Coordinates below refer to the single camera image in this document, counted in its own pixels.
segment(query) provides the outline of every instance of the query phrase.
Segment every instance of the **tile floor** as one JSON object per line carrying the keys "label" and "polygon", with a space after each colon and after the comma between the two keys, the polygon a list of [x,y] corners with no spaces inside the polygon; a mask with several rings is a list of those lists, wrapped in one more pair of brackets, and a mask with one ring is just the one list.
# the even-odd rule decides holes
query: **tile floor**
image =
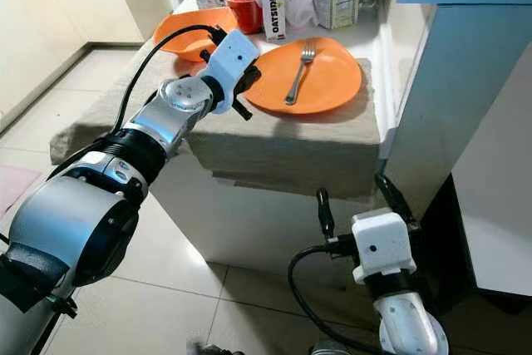
{"label": "tile floor", "polygon": [[[86,110],[133,54],[97,50],[81,60],[0,137],[0,162],[40,170],[42,178],[32,188],[42,182],[52,169],[48,158],[52,135]],[[18,205],[20,201],[0,220],[3,233]],[[335,328],[375,341],[376,319],[364,291],[300,284],[312,306]],[[112,277],[78,290],[76,301],[78,317],[62,320],[46,355],[182,354],[191,338],[247,355],[304,355],[323,338],[303,316],[283,277],[207,264],[152,195],[140,210],[139,227],[122,265]],[[462,319],[475,322],[476,309],[485,305],[475,306],[465,307],[465,317],[451,318],[455,320],[452,331],[459,337],[456,344],[461,346],[457,354],[480,355],[492,345],[484,343],[487,330],[476,333],[479,337],[471,342],[456,327],[467,326],[460,323]],[[495,320],[498,331],[507,325],[506,316],[498,311],[486,314],[491,319],[485,321]],[[522,329],[518,323],[511,327],[515,341]],[[509,352],[504,345],[498,347],[494,353],[516,353],[515,347],[510,346]]]}

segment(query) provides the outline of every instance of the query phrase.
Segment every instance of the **oatside carton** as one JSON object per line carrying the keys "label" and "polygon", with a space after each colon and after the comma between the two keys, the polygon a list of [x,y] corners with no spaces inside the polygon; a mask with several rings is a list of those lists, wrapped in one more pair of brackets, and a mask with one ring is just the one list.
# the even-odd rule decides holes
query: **oatside carton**
{"label": "oatside carton", "polygon": [[284,0],[262,0],[264,32],[268,41],[284,39],[286,23],[284,21]]}

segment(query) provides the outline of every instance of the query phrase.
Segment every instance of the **black wire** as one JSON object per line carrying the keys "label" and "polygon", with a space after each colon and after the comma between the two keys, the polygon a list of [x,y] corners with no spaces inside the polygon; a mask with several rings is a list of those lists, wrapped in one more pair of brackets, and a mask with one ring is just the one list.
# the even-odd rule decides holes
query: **black wire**
{"label": "black wire", "polygon": [[148,104],[150,101],[152,101],[154,99],[154,97],[157,96],[157,91],[153,91],[153,93],[151,93],[148,98],[146,99],[146,101],[144,102],[144,105]]}
{"label": "black wire", "polygon": [[66,160],[64,160],[61,164],[56,166],[56,168],[51,172],[51,174],[47,177],[47,180],[50,180],[55,175],[57,175],[59,172],[67,168],[70,164],[73,162],[78,161],[80,158],[82,158],[86,153],[89,151],[97,151],[100,150],[103,144],[105,143],[105,136],[97,138],[94,142],[92,142],[87,147],[83,147],[81,150],[77,151],[76,153],[69,156]]}
{"label": "black wire", "polygon": [[59,321],[59,318],[61,317],[60,312],[55,312],[50,319],[50,322],[48,322],[47,326],[42,331],[41,337],[37,340],[37,343],[35,344],[35,347],[33,347],[33,350],[31,351],[30,355],[40,355],[42,353],[42,349],[44,348],[44,344],[47,343],[50,334],[52,334],[53,329],[56,327],[57,322]]}
{"label": "black wire", "polygon": [[162,41],[157,43],[153,49],[151,49],[150,53],[146,56],[142,64],[140,64],[139,69],[136,71],[135,75],[133,76],[133,79],[131,79],[130,84],[127,86],[126,91],[124,92],[124,96],[122,97],[122,102],[120,104],[120,109],[118,111],[118,115],[115,119],[115,125],[113,125],[113,128],[111,129],[110,134],[116,133],[121,127],[122,122],[124,121],[124,115],[126,113],[127,103],[130,100],[131,92],[133,91],[133,86],[135,86],[136,82],[139,80],[140,74],[144,71],[146,65],[150,61],[150,59],[157,53],[159,49],[161,49],[166,43],[174,39],[175,37],[190,31],[197,31],[197,30],[205,30],[208,31],[211,35],[216,35],[218,30],[214,27],[211,27],[209,25],[191,25],[189,27],[184,27],[181,29],[178,29],[175,32],[172,32],[169,36],[165,37]]}
{"label": "black wire", "polygon": [[[120,109],[119,109],[118,114],[116,116],[115,123],[114,123],[112,129],[109,131],[109,133],[107,133],[103,137],[100,137],[100,138],[96,139],[94,141],[94,143],[88,145],[87,147],[85,147],[85,148],[79,150],[78,152],[72,154],[71,156],[69,156],[66,160],[64,160],[60,165],[58,165],[51,172],[51,174],[48,176],[48,179],[51,179],[52,177],[57,175],[59,172],[61,172],[65,168],[67,168],[73,162],[76,162],[79,159],[81,159],[89,151],[100,150],[102,148],[102,146],[106,143],[106,138],[108,136],[114,135],[122,127],[122,122],[124,121],[124,115],[126,113],[127,103],[130,100],[130,95],[133,92],[133,87],[135,86],[136,82],[139,80],[140,74],[144,71],[144,69],[148,65],[148,62],[150,61],[150,59],[157,53],[157,51],[159,49],[161,49],[166,43],[168,43],[169,41],[171,41],[175,37],[178,37],[179,35],[181,35],[183,33],[186,33],[186,32],[197,31],[197,30],[205,30],[205,31],[209,32],[210,35],[213,37],[213,42],[215,44],[218,44],[218,39],[220,39],[221,36],[224,36],[224,32],[221,29],[218,29],[218,28],[215,28],[215,27],[211,27],[209,25],[199,25],[198,24],[198,25],[191,25],[189,27],[184,27],[184,28],[178,29],[177,31],[172,32],[170,35],[165,37],[162,41],[157,43],[153,47],[153,49],[151,49],[150,53],[148,53],[148,55],[145,57],[144,61],[140,64],[139,69],[136,71],[135,75],[133,76],[133,79],[131,79],[129,85],[127,86],[126,91],[124,92],[124,96],[122,97],[122,101],[121,101],[121,104],[120,104]],[[150,96],[150,99],[152,99],[153,96],[156,93],[157,93],[156,91],[154,93],[152,93],[152,95]]]}
{"label": "black wire", "polygon": [[396,355],[383,349],[373,347],[371,344],[362,343],[360,341],[345,337],[342,334],[336,332],[335,330],[332,330],[317,314],[314,313],[314,311],[308,306],[307,302],[304,300],[293,279],[293,270],[301,259],[307,257],[310,254],[327,253],[328,250],[329,247],[326,244],[309,247],[308,249],[304,249],[303,251],[298,252],[290,261],[290,265],[288,266],[288,285],[292,290],[293,296],[298,301],[299,306],[302,308],[303,311],[305,311],[310,320],[312,320],[313,323],[323,333],[327,334],[333,340],[338,341],[343,345],[347,345],[348,347],[354,348],[358,351],[363,351],[365,353],[372,353],[376,355]]}

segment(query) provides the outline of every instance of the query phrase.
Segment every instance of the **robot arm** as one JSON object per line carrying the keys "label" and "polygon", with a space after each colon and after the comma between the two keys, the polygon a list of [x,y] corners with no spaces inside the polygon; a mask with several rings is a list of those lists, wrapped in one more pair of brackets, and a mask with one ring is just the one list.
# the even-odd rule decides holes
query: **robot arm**
{"label": "robot arm", "polygon": [[[384,189],[385,195],[390,191]],[[442,326],[430,315],[416,291],[410,275],[416,271],[411,255],[410,234],[418,234],[413,218],[406,223],[401,215],[389,209],[373,210],[352,218],[350,234],[334,237],[334,219],[325,189],[317,192],[318,218],[325,244],[305,249],[292,259],[288,266],[288,284],[301,308],[310,319],[336,342],[319,343],[311,352],[318,355],[346,353],[349,348],[375,354],[447,355],[449,343]],[[406,203],[401,209],[409,214]],[[352,275],[357,284],[366,285],[373,297],[373,307],[381,319],[379,336],[382,349],[343,336],[330,328],[304,301],[298,291],[293,271],[295,265],[307,255],[329,253],[334,258],[352,256],[358,266]]]}
{"label": "robot arm", "polygon": [[116,269],[148,186],[199,120],[227,111],[259,76],[258,57],[232,31],[198,76],[165,81],[123,128],[26,199],[0,255],[0,354],[30,353],[55,314],[76,315],[76,287]]}

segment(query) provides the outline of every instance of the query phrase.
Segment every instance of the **fork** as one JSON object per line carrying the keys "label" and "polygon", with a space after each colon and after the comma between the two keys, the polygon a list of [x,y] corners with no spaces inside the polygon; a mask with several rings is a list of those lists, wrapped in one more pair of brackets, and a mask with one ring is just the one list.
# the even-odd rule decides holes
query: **fork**
{"label": "fork", "polygon": [[301,62],[299,63],[298,74],[296,79],[293,80],[292,89],[288,92],[284,98],[284,104],[293,106],[296,104],[298,99],[298,89],[299,89],[299,79],[301,78],[301,73],[303,72],[303,67],[305,64],[309,64],[314,60],[316,56],[316,41],[312,38],[309,38],[303,44],[303,50],[301,51]]}

